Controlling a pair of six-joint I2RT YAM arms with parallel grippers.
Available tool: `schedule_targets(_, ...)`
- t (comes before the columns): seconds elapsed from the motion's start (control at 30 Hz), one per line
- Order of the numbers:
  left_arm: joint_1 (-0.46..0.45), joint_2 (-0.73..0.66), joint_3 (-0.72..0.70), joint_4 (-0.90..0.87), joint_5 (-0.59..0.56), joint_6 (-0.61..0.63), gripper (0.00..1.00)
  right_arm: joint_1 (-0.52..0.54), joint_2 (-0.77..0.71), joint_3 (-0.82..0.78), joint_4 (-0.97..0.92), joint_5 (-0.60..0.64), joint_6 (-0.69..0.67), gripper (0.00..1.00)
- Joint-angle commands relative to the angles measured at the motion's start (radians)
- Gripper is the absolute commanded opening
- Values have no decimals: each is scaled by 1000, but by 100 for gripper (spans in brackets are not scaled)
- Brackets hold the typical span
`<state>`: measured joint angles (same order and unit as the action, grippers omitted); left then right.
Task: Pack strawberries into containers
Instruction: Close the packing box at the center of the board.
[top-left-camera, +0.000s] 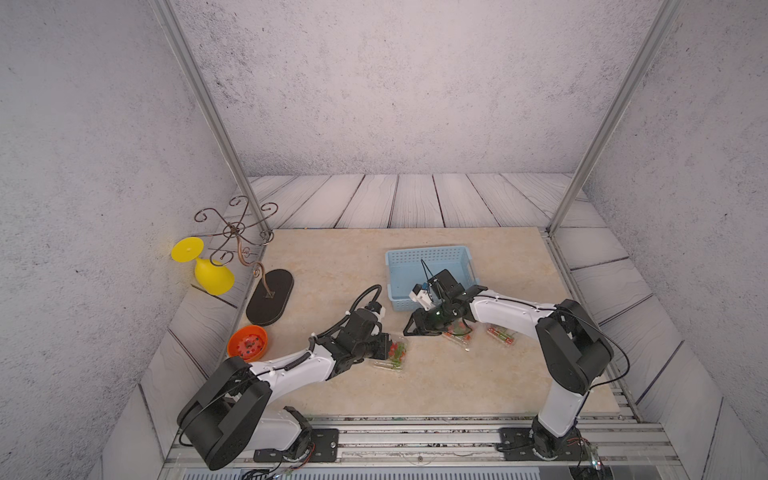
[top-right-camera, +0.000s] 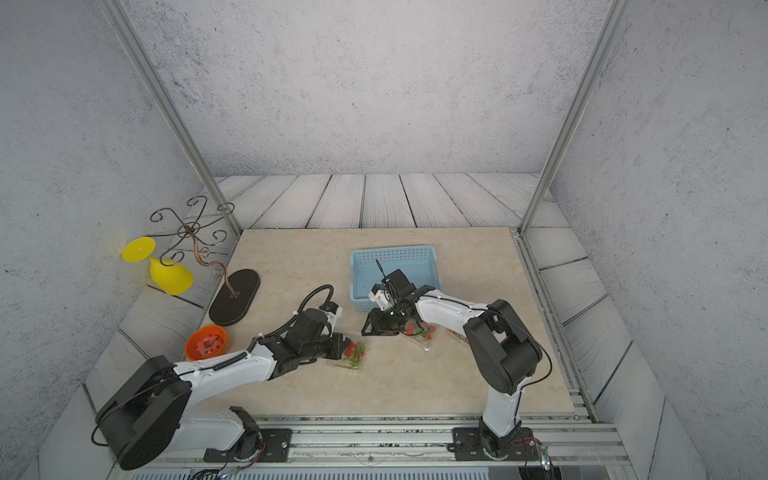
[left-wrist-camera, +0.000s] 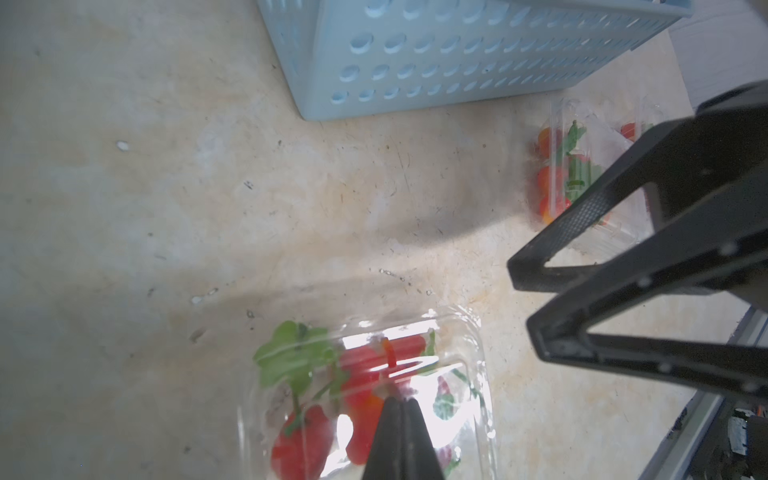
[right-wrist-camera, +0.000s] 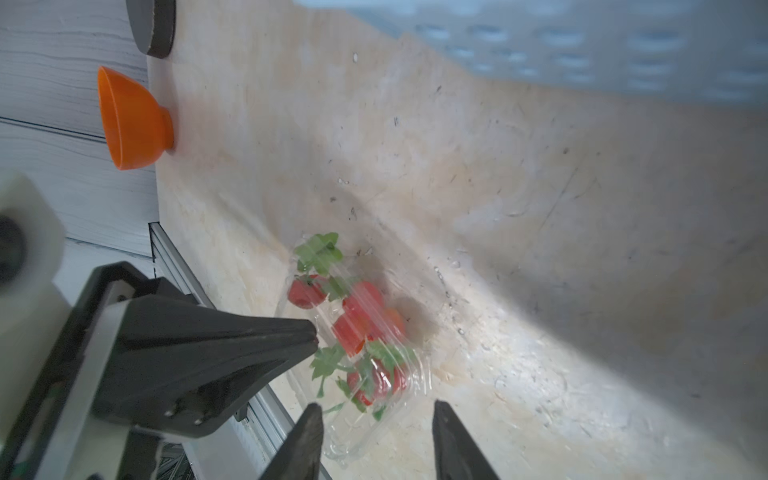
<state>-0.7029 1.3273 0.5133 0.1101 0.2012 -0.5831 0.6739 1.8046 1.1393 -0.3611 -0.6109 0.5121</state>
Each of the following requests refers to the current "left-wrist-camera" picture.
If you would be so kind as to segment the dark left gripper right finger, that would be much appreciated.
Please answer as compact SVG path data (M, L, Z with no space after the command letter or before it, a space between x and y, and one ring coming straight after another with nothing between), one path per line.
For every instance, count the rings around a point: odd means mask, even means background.
M422 410L415 398L408 399L404 404L403 478L406 480L444 479Z

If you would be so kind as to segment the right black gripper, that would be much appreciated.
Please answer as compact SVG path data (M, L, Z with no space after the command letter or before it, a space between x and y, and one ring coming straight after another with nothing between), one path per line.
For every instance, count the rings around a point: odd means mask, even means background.
M548 261L636 192L652 236L598 265ZM527 328L547 362L767 398L767 349L717 316L767 308L767 84L651 128L507 263L519 291L558 295Z

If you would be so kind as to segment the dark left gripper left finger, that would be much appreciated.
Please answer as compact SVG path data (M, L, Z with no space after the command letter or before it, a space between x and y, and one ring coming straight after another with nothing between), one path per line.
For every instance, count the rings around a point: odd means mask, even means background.
M383 405L362 480L403 478L404 401L388 398Z

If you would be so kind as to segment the clear clamshell container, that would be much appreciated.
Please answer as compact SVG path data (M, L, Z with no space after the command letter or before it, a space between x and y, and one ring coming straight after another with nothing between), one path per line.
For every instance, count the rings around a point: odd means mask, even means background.
M287 320L237 408L244 479L494 479L480 320L462 307Z
M550 224L572 206L631 145L586 104L561 99L534 142L538 156L532 182L534 220ZM569 246L595 259L608 260L653 233L647 197L638 189L593 223Z

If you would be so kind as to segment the strawberries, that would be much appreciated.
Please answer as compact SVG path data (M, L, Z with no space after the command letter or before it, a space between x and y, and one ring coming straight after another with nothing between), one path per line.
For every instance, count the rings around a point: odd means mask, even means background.
M384 402L415 398L448 477L462 463L462 434L484 406L466 366L434 320L351 335L288 320L253 362L262 410L265 475L327 479L361 474Z
M531 140L533 218L551 224L633 144L599 119L558 113Z

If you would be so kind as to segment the light blue perforated basket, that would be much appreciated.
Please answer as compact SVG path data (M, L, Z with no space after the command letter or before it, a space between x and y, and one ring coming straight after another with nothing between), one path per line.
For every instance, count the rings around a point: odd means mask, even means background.
M262 0L301 116L339 120L572 87L688 1Z

